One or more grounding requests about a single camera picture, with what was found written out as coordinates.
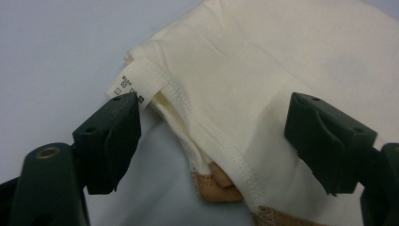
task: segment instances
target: care label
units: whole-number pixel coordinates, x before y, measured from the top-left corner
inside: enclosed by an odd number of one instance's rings
[[[158,74],[138,60],[126,66],[106,92],[106,96],[114,98],[125,93],[135,92],[139,110],[143,111],[155,94],[163,87]]]

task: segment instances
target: cream fabric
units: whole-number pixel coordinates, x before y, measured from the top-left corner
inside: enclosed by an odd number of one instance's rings
[[[295,91],[375,129],[377,148],[396,140],[393,18],[359,0],[207,0],[126,61],[120,77],[134,83],[138,74],[148,76],[137,88],[161,89],[151,105],[179,137],[193,170],[210,174],[215,161],[254,213],[265,205],[330,225],[362,224],[361,186],[354,195],[328,196],[283,130]]]

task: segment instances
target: tan fabric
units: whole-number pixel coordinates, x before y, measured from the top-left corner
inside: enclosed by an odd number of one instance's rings
[[[219,186],[221,187],[233,186],[230,177],[226,174],[225,171],[223,171],[223,169],[218,164],[212,162],[209,164],[209,168],[214,174],[214,178]]]
[[[259,212],[253,217],[257,226],[326,226],[325,224],[295,218],[265,206],[259,206]]]
[[[199,195],[207,202],[239,202],[244,198],[226,172],[216,163],[209,164],[212,175],[195,174]]]

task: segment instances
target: white table surface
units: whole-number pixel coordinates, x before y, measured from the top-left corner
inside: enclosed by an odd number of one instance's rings
[[[399,2],[368,0],[399,18]],[[72,132],[106,101],[126,51],[200,0],[0,0],[0,183],[24,157]],[[116,193],[88,196],[92,225],[251,225],[244,203],[197,195],[177,138],[151,110]]]

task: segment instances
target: screw hole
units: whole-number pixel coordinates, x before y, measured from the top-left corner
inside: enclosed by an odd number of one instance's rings
[[[47,148],[47,149],[44,149],[44,150],[41,150],[40,152],[38,152],[36,154],[36,157],[38,159],[45,159],[45,158],[53,157],[54,155],[58,154],[59,151],[60,151],[60,149],[57,147]]]
[[[355,130],[358,133],[363,133],[363,130],[358,127],[354,127],[353,130]]]
[[[48,226],[51,225],[54,221],[53,216],[49,215],[49,214],[42,214],[37,216],[33,222],[32,222],[32,226]]]
[[[96,130],[96,127],[90,127],[86,130],[86,133],[92,133]]]

